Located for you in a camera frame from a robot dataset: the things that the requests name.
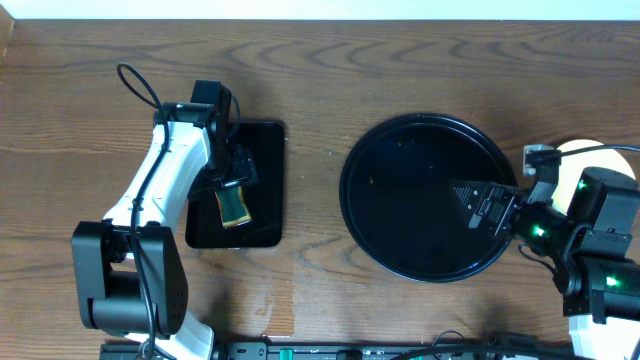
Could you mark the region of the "yellow green sponge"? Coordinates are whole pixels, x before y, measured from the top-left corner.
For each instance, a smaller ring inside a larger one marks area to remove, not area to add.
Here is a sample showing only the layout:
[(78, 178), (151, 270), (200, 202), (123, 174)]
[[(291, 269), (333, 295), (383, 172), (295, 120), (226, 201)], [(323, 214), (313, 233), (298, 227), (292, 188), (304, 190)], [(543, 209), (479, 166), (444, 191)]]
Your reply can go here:
[(252, 221), (245, 204), (243, 188), (235, 187), (216, 193), (222, 226), (225, 229), (238, 227)]

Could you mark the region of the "yellow plate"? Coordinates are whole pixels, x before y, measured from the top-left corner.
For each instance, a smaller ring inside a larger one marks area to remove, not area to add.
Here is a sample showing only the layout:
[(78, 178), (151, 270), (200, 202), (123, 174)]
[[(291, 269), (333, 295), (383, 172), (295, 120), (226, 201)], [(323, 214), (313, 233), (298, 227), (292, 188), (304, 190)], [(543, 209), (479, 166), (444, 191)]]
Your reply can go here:
[(611, 169), (636, 179), (629, 162), (616, 150), (604, 149), (563, 157), (558, 185), (552, 195), (553, 208), (563, 215), (567, 213), (581, 174), (587, 167)]

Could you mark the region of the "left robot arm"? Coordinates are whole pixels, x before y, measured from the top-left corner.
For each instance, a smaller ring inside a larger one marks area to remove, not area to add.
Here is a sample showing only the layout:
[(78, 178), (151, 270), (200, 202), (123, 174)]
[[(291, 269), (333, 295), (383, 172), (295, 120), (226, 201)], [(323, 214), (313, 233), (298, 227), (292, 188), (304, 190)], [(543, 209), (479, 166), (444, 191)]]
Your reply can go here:
[(151, 146), (100, 221), (71, 239), (83, 325), (138, 342), (138, 359), (210, 359), (215, 334), (188, 309), (173, 232), (189, 195), (211, 193), (220, 225), (252, 220), (243, 189), (256, 181), (246, 150), (229, 142), (236, 99), (157, 106)]

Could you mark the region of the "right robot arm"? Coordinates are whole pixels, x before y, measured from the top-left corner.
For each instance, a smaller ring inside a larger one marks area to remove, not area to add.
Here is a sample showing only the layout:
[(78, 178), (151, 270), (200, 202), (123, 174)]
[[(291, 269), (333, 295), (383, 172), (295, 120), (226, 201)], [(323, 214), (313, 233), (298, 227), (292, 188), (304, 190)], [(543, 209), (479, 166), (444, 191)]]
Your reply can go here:
[(585, 168), (569, 209), (552, 206), (557, 168), (537, 171), (530, 189), (453, 180), (454, 206), (471, 230), (495, 240), (518, 238), (530, 260), (552, 273), (563, 297), (575, 355), (639, 356), (639, 266), (627, 256), (639, 210), (639, 186), (606, 168)]

